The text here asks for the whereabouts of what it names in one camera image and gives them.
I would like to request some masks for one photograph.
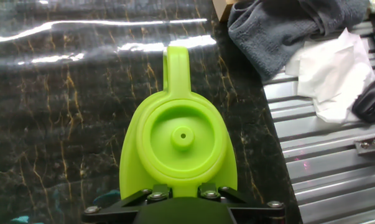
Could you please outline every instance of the metal screw head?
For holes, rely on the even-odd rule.
[[[362,143],[360,144],[360,146],[361,146],[363,149],[368,149],[368,147],[369,147],[369,143],[368,143],[368,142],[362,142]]]
[[[271,208],[280,208],[283,206],[283,203],[278,202],[278,201],[271,201],[271,202],[268,202],[267,205]]]
[[[144,190],[142,190],[142,192],[145,193],[145,194],[149,194],[149,193],[151,193],[151,189],[144,189]]]
[[[162,192],[154,192],[149,195],[149,198],[156,199],[156,200],[163,199],[163,198],[166,198],[166,194]]]
[[[218,198],[220,196],[220,194],[218,192],[213,191],[213,190],[207,190],[201,196],[205,197],[205,198]]]
[[[98,206],[92,206],[92,207],[88,207],[87,209],[85,209],[86,214],[93,214],[93,213],[96,213],[98,211],[100,211],[100,207],[98,207]]]

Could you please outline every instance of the gray cloth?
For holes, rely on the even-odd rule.
[[[256,0],[234,4],[229,35],[260,74],[273,78],[312,34],[360,23],[368,0]]]

